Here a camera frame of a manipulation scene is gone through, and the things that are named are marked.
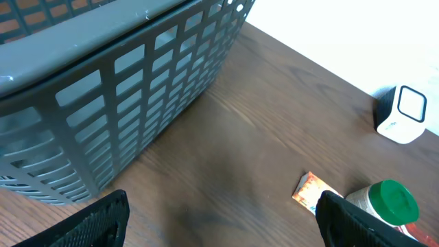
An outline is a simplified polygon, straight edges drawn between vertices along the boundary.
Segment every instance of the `white wall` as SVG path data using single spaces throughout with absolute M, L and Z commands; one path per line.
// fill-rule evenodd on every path
M 256 0 L 247 22 L 374 97 L 408 84 L 439 135 L 439 7 L 427 1 Z

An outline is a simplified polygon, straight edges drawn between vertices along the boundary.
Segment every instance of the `bottle cap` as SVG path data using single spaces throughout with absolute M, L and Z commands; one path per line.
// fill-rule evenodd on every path
M 414 197 L 401 183 L 385 180 L 369 190 L 373 209 L 389 224 L 400 226 L 419 218 L 419 207 Z

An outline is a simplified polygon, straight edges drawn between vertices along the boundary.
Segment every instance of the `gray basket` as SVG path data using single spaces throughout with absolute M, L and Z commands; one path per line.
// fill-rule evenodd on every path
M 49 204 L 98 195 L 215 80 L 253 4 L 145 2 L 0 45 L 1 187 Z

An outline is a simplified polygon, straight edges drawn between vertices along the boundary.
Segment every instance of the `orange packet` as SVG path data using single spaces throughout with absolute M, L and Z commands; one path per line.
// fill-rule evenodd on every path
M 298 201 L 301 205 L 306 207 L 315 215 L 317 201 L 320 199 L 322 192 L 325 190 L 332 191 L 343 198 L 342 195 L 323 182 L 323 180 L 311 172 L 308 172 L 300 179 L 299 184 L 297 185 L 297 188 L 293 194 L 293 199 Z

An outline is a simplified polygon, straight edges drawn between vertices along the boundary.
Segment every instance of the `wooden table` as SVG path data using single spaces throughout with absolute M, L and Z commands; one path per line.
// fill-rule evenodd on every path
M 322 246 L 291 198 L 308 171 L 343 195 L 406 185 L 418 226 L 439 239 L 439 137 L 398 145 L 373 129 L 373 98 L 249 24 L 216 82 L 113 182 L 128 193 L 126 246 Z M 0 245 L 87 204 L 0 191 Z

